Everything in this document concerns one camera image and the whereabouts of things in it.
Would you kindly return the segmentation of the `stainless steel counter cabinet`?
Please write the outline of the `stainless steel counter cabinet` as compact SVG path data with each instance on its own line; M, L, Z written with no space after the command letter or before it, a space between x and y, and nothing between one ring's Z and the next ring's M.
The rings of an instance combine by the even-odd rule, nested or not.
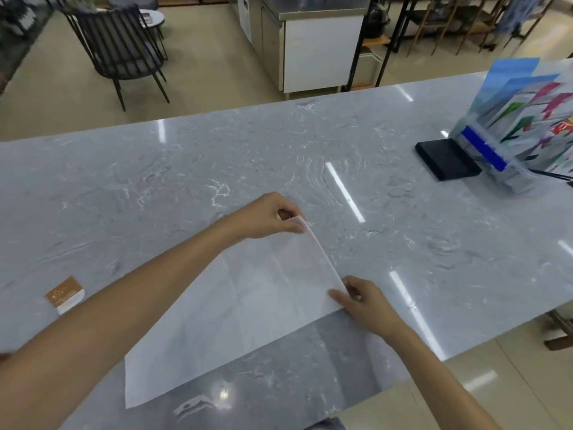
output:
M227 0L277 90L348 87L371 0Z

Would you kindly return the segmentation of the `wooden chair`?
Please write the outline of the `wooden chair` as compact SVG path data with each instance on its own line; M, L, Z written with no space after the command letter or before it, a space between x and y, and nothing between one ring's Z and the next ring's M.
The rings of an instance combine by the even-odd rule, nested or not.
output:
M507 0L497 0L491 11L485 9L485 5L490 0L481 0L479 5L466 5L458 7L455 11L454 19L460 23L459 31L462 33L462 41L456 51L459 55L462 47L473 35L481 35L478 45L478 52L482 52L489 35L492 33L496 23L501 16Z
M431 55L434 55L454 20L460 1L461 0L429 0L425 9L416 9L415 6L409 9L407 19L417 26L417 30L406 57L411 54L414 46L419 44L420 40L428 31L434 32L434 47L431 53Z

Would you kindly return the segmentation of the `wooden stool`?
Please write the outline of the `wooden stool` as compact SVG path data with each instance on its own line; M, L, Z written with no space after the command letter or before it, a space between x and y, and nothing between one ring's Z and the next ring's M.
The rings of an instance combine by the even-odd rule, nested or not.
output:
M551 321L562 336L550 340L543 340L543 345L549 351L562 351L573 348L573 318L567 318L554 309L546 312L546 317Z

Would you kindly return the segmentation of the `black slatted metal chair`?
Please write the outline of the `black slatted metal chair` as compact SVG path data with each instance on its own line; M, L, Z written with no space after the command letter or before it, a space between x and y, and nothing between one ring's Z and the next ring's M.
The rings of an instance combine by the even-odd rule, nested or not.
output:
M159 9L158 0L106 0L112 8L125 8L137 6L139 9L153 10Z
M168 60L161 36L149 28L137 6L85 11L62 8L96 72L110 79L123 111L122 81L152 77L167 103L162 68Z

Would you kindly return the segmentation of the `blue patterned cloth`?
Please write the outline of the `blue patterned cloth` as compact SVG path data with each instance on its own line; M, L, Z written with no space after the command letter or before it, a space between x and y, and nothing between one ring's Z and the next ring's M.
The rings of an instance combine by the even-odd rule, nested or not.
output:
M495 37L510 35L516 28L523 25L542 1L544 0L509 0L493 30Z

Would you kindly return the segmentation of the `person's left hand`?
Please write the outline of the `person's left hand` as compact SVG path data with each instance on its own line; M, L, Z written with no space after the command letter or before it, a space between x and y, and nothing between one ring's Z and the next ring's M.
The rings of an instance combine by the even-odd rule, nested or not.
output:
M219 220L222 229L234 243L244 239L265 238L262 227L269 221L298 221L303 214L294 201L283 195L267 193L248 203L237 211Z

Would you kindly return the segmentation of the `black bag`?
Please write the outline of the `black bag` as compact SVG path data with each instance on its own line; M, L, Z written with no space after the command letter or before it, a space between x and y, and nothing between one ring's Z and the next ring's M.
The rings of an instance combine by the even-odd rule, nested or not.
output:
M364 26L364 39L376 39L381 37L391 20L388 10L381 3L376 3L366 15L366 25Z

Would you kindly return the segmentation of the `small brown and white box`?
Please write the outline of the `small brown and white box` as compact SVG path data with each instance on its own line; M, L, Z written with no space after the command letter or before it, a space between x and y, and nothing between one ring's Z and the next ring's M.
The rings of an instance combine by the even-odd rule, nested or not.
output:
M56 309L59 316L80 304L85 296L85 289L73 276L69 276L45 294L45 298Z

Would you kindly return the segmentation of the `person's left forearm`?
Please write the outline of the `person's left forearm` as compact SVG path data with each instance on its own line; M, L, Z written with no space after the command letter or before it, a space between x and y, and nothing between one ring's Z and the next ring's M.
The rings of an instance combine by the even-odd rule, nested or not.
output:
M0 430L58 430L233 243L219 220L71 309L0 364Z

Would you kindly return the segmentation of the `person's right hand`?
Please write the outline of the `person's right hand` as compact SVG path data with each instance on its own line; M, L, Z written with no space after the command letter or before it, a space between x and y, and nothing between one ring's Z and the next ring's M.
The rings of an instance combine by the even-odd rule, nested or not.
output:
M360 303L358 312L348 312L366 330L391 342L407 325L373 282L356 276L342 278L345 291Z

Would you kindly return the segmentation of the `round white side table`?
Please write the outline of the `round white side table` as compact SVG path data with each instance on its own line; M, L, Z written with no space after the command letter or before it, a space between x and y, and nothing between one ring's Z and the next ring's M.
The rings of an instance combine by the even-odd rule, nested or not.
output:
M139 11L142 15L143 23L145 26L156 35L158 35L161 39L163 39L161 27L165 22L164 15L156 10L140 9Z

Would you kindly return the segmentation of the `white paper sheet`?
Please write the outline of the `white paper sheet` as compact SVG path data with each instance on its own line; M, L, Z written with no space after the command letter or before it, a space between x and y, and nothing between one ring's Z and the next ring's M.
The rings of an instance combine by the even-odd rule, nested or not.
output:
M319 241L304 233L245 239L218 255L125 356L127 409L270 344L341 307L345 291Z

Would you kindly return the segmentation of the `person's right forearm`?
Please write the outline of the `person's right forearm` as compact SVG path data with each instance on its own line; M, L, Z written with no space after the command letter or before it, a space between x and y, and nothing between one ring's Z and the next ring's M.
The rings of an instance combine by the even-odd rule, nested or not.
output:
M440 430L503 430L409 326L376 333L402 360Z

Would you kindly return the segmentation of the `black metal shelf frame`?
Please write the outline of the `black metal shelf frame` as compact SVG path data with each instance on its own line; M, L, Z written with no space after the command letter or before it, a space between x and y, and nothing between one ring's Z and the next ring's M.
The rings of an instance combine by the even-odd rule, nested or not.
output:
M376 5L376 3L378 1L379 0L369 0L369 4L367 5L366 10L364 11L365 15L363 16L363 19L362 19L362 24L361 24L361 28L360 28L360 32L359 32L358 41L357 41L357 44L355 47L355 52L354 52L354 56L352 59L352 64L350 67L348 80L347 80L346 84L341 86L341 92L342 93L352 91L355 71L356 71L358 61L359 61L359 56L360 56L362 47L384 46L386 48L386 53L384 54L381 68L380 68L380 71L378 72L378 76L376 78L376 82L374 83L374 85L359 86L356 88L357 90L358 89L364 89L364 88L368 89L371 87L379 87L381 84L381 80L383 78L383 74L384 74L384 71L386 70L386 66L388 64L388 61L389 61L391 54L396 53L399 49L399 43L398 43L399 36L400 36L401 32L404 30L404 28L406 27L405 24L406 24L406 19L407 19L407 10L410 6L410 3L414 0L403 0L401 10L399 12L398 20L396 21L394 30L393 30L393 32L389 38L386 35L382 35L381 37L376 38L376 39L365 39L364 33L365 33L365 30L367 28L367 24L369 21L369 11L373 6Z

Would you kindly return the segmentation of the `flat black box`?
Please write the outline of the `flat black box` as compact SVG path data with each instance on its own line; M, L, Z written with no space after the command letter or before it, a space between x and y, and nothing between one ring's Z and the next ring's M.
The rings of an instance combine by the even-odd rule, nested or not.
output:
M471 178L482 173L481 167L450 138L418 142L414 151L439 181Z

